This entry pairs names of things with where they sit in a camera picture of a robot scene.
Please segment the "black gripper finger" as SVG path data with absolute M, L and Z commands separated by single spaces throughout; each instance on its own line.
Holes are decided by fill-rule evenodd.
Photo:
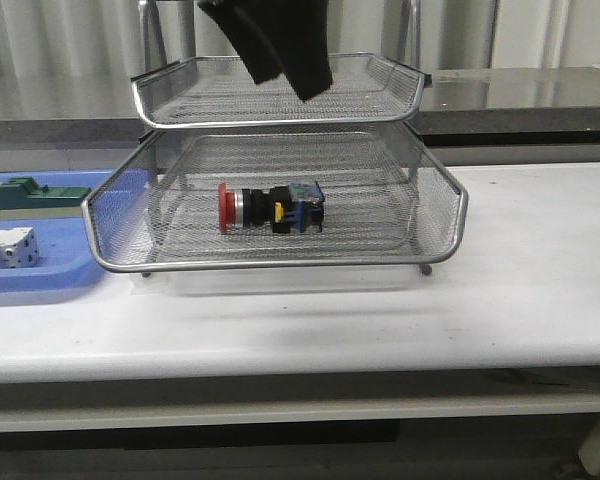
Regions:
M 282 73 L 269 41 L 235 1 L 198 1 L 197 5 L 226 36 L 256 85 Z
M 241 7 L 273 48 L 301 101 L 331 87 L 326 1 L 246 1 Z

